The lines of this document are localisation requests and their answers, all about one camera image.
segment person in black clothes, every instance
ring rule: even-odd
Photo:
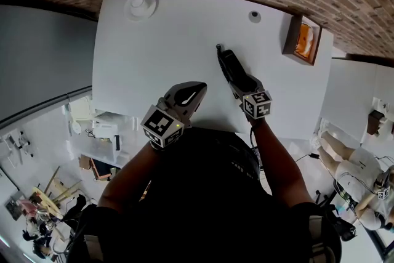
[[[189,128],[165,150],[146,144],[108,183],[79,233],[100,250],[74,249],[68,261],[339,262],[339,236],[296,163],[264,119],[251,124],[272,196],[238,136]]]

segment black shirt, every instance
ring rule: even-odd
[[[105,262],[308,262],[308,220],[321,215],[320,208],[303,203],[289,209],[267,194],[257,158],[239,137],[193,128],[163,153],[162,162],[130,213],[96,208],[89,216],[84,233],[98,235]]]

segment gray wall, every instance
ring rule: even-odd
[[[0,5],[0,122],[92,85],[97,22]]]

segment white saucer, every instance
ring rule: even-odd
[[[124,15],[129,20],[133,22],[139,22],[149,18],[156,9],[156,0],[144,0],[148,5],[147,8],[144,7],[132,7],[133,0],[127,0],[124,5]]]

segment white cube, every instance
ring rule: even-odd
[[[184,124],[152,105],[141,122],[143,132],[156,145],[164,148],[183,134]]]
[[[271,113],[272,98],[268,91],[244,95],[244,111],[254,119],[263,118]]]

